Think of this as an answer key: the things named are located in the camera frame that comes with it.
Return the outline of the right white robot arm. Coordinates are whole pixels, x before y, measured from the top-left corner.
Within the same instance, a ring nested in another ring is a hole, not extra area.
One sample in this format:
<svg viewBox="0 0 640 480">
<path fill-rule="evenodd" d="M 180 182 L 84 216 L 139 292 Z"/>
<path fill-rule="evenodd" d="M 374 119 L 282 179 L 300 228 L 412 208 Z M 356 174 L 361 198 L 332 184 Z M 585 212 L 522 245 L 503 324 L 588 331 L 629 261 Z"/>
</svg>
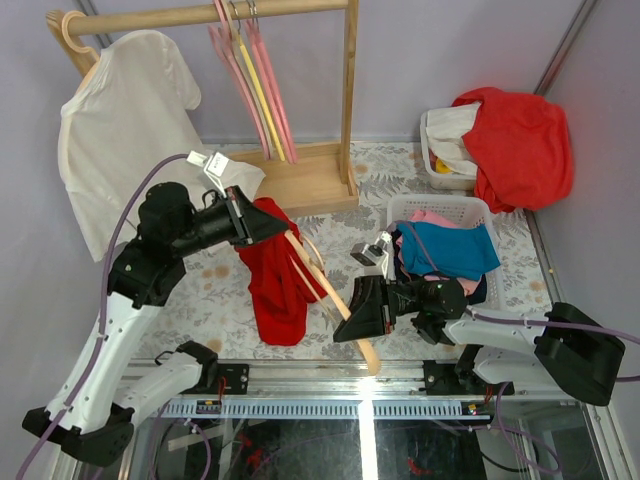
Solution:
<svg viewBox="0 0 640 480">
<path fill-rule="evenodd" d="M 606 406 L 625 353 L 618 333 L 571 304 L 556 302 L 540 316 L 513 318 L 470 305 L 454 280 L 360 276 L 348 310 L 334 331 L 337 343 L 389 334 L 399 317 L 410 316 L 427 343 L 466 346 L 468 355 L 455 378 L 472 395 L 507 383 L 560 390 L 583 403 Z"/>
</svg>

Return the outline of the red t shirt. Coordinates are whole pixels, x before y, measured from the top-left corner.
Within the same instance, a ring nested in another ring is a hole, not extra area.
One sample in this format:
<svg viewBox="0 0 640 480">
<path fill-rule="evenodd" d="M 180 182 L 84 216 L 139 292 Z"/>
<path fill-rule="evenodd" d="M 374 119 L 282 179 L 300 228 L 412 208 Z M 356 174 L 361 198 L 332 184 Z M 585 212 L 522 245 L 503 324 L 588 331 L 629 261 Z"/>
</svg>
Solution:
<svg viewBox="0 0 640 480">
<path fill-rule="evenodd" d="M 306 334 L 308 306 L 327 296 L 281 233 L 236 250 L 250 271 L 251 294 L 260 339 L 295 346 Z"/>
</svg>

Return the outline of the light wooden hanger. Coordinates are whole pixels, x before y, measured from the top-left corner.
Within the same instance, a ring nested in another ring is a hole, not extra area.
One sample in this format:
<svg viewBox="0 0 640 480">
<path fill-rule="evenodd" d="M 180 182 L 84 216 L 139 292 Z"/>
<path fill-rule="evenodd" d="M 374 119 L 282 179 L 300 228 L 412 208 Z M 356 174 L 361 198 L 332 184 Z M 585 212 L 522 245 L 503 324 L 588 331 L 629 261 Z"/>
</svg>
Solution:
<svg viewBox="0 0 640 480">
<path fill-rule="evenodd" d="M 341 318 L 343 320 L 347 320 L 351 316 L 351 312 L 327 279 L 324 272 L 325 262 L 315 244 L 303 233 L 300 234 L 300 237 L 297 237 L 292 230 L 287 230 L 285 232 L 285 238 L 294 249 L 297 258 L 304 266 L 304 270 L 301 269 L 294 259 L 291 259 L 291 265 L 294 267 L 303 283 L 313 293 L 316 301 L 325 309 L 327 315 L 333 319 L 334 323 L 339 325 L 339 321 L 332 315 L 331 308 L 328 306 L 325 299 L 321 297 L 313 287 L 307 278 L 307 275 L 310 275 L 315 279 L 322 290 L 326 293 L 326 296 L 333 302 Z M 351 344 L 354 348 L 358 349 L 366 362 L 368 374 L 370 376 L 377 375 L 381 369 L 381 360 L 379 359 L 371 342 L 369 340 L 355 340 L 351 341 Z"/>
</svg>

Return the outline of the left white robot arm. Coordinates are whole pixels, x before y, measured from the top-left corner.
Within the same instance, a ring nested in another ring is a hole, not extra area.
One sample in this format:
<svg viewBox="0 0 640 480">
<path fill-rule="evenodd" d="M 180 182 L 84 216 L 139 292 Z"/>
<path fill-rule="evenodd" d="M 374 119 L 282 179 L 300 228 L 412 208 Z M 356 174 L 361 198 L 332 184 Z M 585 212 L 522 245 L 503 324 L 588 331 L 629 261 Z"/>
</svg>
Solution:
<svg viewBox="0 0 640 480">
<path fill-rule="evenodd" d="M 182 184 L 153 186 L 139 207 L 136 237 L 116 258 L 96 324 L 56 397 L 28 411 L 22 426 L 41 441 L 95 467 L 118 460 L 135 429 L 183 392 L 208 394 L 219 384 L 218 356 L 194 341 L 124 392 L 118 386 L 139 340 L 186 274 L 184 259 L 229 243 L 246 247 L 287 231 L 237 186 L 196 210 Z"/>
</svg>

